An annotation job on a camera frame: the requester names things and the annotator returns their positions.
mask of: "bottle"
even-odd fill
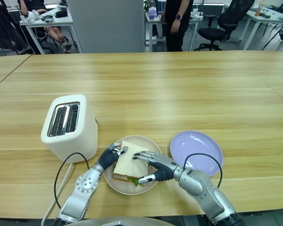
[[[264,6],[265,6],[265,0],[263,0],[263,1],[260,3],[260,5],[259,5],[259,7],[258,7],[258,10],[256,11],[255,16],[260,16],[261,11],[262,11],[262,8],[263,8]]]
[[[149,19],[153,20],[157,17],[155,0],[148,0],[148,10]]]

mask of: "sandwich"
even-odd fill
[[[113,179],[132,182],[137,186],[138,179],[148,174],[148,164],[144,161],[133,160],[132,158],[135,153],[148,151],[149,149],[123,140],[121,148],[125,146],[128,147],[128,150],[118,158],[113,171]]]

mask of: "wooden tabletop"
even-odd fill
[[[0,218],[49,207],[61,161],[40,134],[52,100],[71,94],[85,94],[99,122],[91,165],[121,137],[149,137],[170,156],[173,136],[198,130],[223,150],[220,188],[238,211],[283,208],[283,52],[69,54],[31,56],[0,84]],[[75,165],[60,203],[85,171]],[[126,196],[102,178],[86,217],[200,213],[174,180]]]
[[[0,82],[13,72],[30,55],[0,56]]]

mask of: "robotic hand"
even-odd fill
[[[200,170],[183,169],[173,159],[159,153],[139,152],[134,160],[142,160],[158,169],[154,174],[139,178],[139,184],[175,179],[192,196],[210,221],[217,226],[245,226],[227,197],[215,187],[209,176]]]
[[[102,153],[94,166],[79,176],[76,180],[74,191],[65,201],[53,226],[67,225],[84,219],[89,207],[89,201],[99,185],[104,170],[128,150],[127,146],[122,149],[120,149],[120,146],[121,144],[119,143],[111,144]]]

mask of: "black pants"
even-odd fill
[[[166,35],[166,24],[162,24],[162,36],[165,37]],[[156,24],[152,26],[152,36],[157,36],[158,35],[158,31],[157,31],[157,26]]]
[[[166,49],[168,52],[181,52],[183,46],[183,37],[189,24],[181,24],[178,33],[171,34],[172,23],[166,24]]]

